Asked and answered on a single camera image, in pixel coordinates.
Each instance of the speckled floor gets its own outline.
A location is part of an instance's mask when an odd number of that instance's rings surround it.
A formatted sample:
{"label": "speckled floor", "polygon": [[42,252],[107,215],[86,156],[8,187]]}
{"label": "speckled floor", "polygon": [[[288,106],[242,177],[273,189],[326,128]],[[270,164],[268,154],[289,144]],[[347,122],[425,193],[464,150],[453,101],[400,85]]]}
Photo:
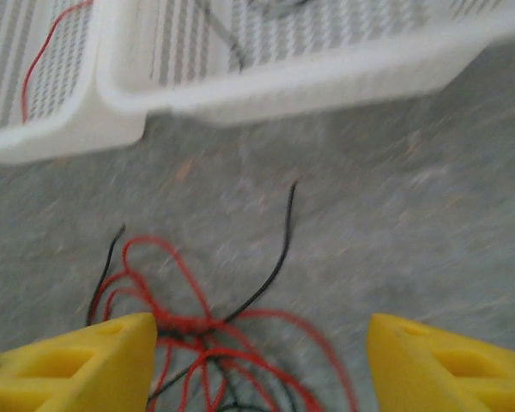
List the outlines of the speckled floor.
{"label": "speckled floor", "polygon": [[[320,326],[362,410],[376,409],[365,353],[373,312],[515,349],[513,44],[485,52],[424,99],[231,130],[152,118],[133,148],[0,167],[0,351],[82,326],[122,222],[129,234],[178,245],[214,311],[228,312],[276,261],[294,179],[293,247],[258,305]],[[161,300],[196,309],[164,256],[146,250],[133,260]],[[329,410],[344,410],[301,334],[261,328],[258,341]]]}

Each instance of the plastic basket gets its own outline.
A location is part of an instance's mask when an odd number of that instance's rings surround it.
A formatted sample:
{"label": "plastic basket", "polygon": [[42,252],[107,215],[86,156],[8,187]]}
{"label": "plastic basket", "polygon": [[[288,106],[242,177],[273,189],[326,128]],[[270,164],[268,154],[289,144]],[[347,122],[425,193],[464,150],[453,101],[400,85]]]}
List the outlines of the plastic basket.
{"label": "plastic basket", "polygon": [[249,0],[213,0],[218,24],[203,3],[110,2],[104,100],[131,114],[250,122],[430,93],[515,35],[515,0],[310,0],[277,17]]}
{"label": "plastic basket", "polygon": [[24,162],[134,142],[145,115],[112,110],[95,70],[104,6],[66,16],[31,76],[29,120],[21,121],[27,70],[57,16],[80,0],[0,0],[0,162]]}

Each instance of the red wire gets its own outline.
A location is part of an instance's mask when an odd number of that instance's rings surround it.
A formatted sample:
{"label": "red wire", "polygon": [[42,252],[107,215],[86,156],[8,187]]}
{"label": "red wire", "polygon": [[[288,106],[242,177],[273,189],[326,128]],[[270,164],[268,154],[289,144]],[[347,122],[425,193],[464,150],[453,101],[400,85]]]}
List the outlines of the red wire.
{"label": "red wire", "polygon": [[[201,307],[203,308],[203,311],[205,313],[203,318],[196,316],[174,315],[165,308],[163,308],[153,298],[150,288],[148,287],[147,281],[145,280],[143,275],[138,271],[134,270],[129,264],[128,253],[130,251],[130,248],[135,245],[156,245],[160,247],[162,250],[168,252],[173,257],[174,261],[178,265],[185,279],[191,285],[193,292],[195,293]],[[185,342],[169,337],[159,338],[157,341],[157,347],[166,346],[167,349],[167,358],[165,361],[165,365],[161,371],[161,375],[156,387],[157,390],[163,386],[164,381],[166,380],[172,363],[171,359],[173,356],[173,351],[175,349],[190,350],[192,352],[195,352],[198,356],[197,360],[191,365],[189,372],[185,376],[185,380],[183,383],[183,394],[181,403],[179,405],[179,411],[183,412],[186,410],[187,393],[189,383],[191,381],[191,376],[199,368],[201,368],[202,370],[202,383],[206,403],[206,410],[214,411],[217,410],[217,408],[219,408],[222,399],[224,398],[227,391],[227,382],[225,379],[222,380],[220,389],[215,394],[214,399],[212,399],[211,389],[209,387],[209,374],[207,368],[209,359],[217,359],[218,356],[228,357],[228,359],[220,358],[221,367],[223,367],[225,370],[234,370],[235,372],[245,377],[253,385],[257,393],[260,394],[265,403],[269,405],[272,411],[278,411],[278,407],[275,404],[272,397],[270,396],[270,394],[267,393],[267,391],[263,388],[262,385],[260,385],[258,380],[252,375],[252,373],[247,368],[243,367],[240,363],[238,363],[237,360],[257,365],[263,368],[264,370],[268,371],[269,373],[275,375],[286,385],[292,386],[299,393],[301,399],[305,402],[306,410],[313,412],[319,412],[324,410],[320,406],[320,402],[318,401],[318,399],[296,378],[285,373],[281,369],[272,366],[251,344],[250,340],[245,336],[245,334],[243,334],[234,326],[230,324],[225,324],[220,319],[214,318],[212,316],[212,313],[209,309],[208,301],[206,300],[206,297],[202,289],[199,287],[195,276],[188,269],[188,266],[186,265],[183,258],[179,255],[179,252],[170,243],[155,236],[138,236],[136,238],[130,239],[125,244],[124,249],[122,250],[122,262],[124,269],[118,272],[117,274],[108,277],[103,282],[100,290],[97,293],[97,297],[95,300],[96,303],[91,308],[90,318],[94,319],[95,311],[97,310],[99,301],[101,300],[105,291],[117,282],[123,279],[128,279],[133,283],[133,287],[116,288],[112,291],[112,293],[108,296],[106,300],[104,319],[109,319],[109,317],[111,316],[112,303],[115,297],[119,294],[124,294],[135,297],[140,301],[144,302],[154,314],[159,329],[171,329],[177,330],[180,333],[187,335],[201,336],[198,337],[195,342]],[[238,318],[279,318],[301,328],[324,351],[327,359],[336,370],[336,374],[342,383],[344,393],[346,395],[346,398],[348,399],[348,410],[350,410],[351,412],[358,411],[356,395],[354,394],[351,385],[351,380],[343,364],[337,358],[336,353],[330,345],[330,343],[328,342],[328,340],[325,337],[323,337],[320,334],[320,332],[318,332],[309,322],[307,322],[303,318],[293,315],[292,313],[276,310],[247,310],[241,313]],[[234,341],[237,342],[242,349],[237,350],[222,347],[213,334],[204,333],[208,330],[215,330],[215,332],[224,333],[232,337],[232,339],[234,339]],[[154,412],[155,406],[155,400],[149,403],[148,412]]]}
{"label": "red wire", "polygon": [[57,30],[59,23],[70,13],[73,13],[77,10],[83,9],[87,6],[91,6],[93,3],[94,3],[94,0],[86,0],[84,2],[77,3],[74,6],[71,6],[67,9],[65,9],[64,11],[61,12],[60,15],[58,15],[58,17],[55,19],[55,21],[51,25],[50,31],[44,40],[44,44],[40,47],[38,54],[34,58],[30,67],[28,68],[27,74],[25,75],[25,80],[23,81],[23,89],[21,90],[21,116],[22,116],[23,123],[26,123],[28,121],[28,102],[27,102],[28,83],[30,82],[31,76],[33,75],[34,68],[36,67],[39,60],[44,55],[45,49],[47,49],[48,46],[50,45],[53,34]]}

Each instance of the concrete floor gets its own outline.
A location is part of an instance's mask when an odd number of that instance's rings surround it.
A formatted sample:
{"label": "concrete floor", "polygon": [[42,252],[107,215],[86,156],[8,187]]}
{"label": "concrete floor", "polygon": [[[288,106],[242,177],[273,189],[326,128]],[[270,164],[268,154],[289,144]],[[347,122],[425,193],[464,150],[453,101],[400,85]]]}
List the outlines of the concrete floor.
{"label": "concrete floor", "polygon": [[[133,148],[0,167],[0,351],[83,325],[122,222],[129,235],[178,245],[215,312],[228,312],[277,259],[294,179],[293,247],[258,305],[320,326],[362,410],[376,409],[365,353],[373,312],[515,349],[512,44],[424,99],[231,130],[152,118]],[[160,253],[133,261],[174,310],[197,307]],[[134,309],[120,302],[116,313]],[[260,328],[258,341],[305,375],[329,410],[343,410],[299,332]]]}

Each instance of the yellow object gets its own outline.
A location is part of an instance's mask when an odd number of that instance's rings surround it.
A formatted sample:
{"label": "yellow object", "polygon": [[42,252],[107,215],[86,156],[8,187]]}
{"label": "yellow object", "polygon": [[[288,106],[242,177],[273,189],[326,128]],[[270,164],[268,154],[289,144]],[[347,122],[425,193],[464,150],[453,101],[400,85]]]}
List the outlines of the yellow object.
{"label": "yellow object", "polygon": [[382,412],[515,412],[515,352],[383,314],[367,351]]}
{"label": "yellow object", "polygon": [[0,354],[0,412],[143,412],[155,344],[146,313]]}

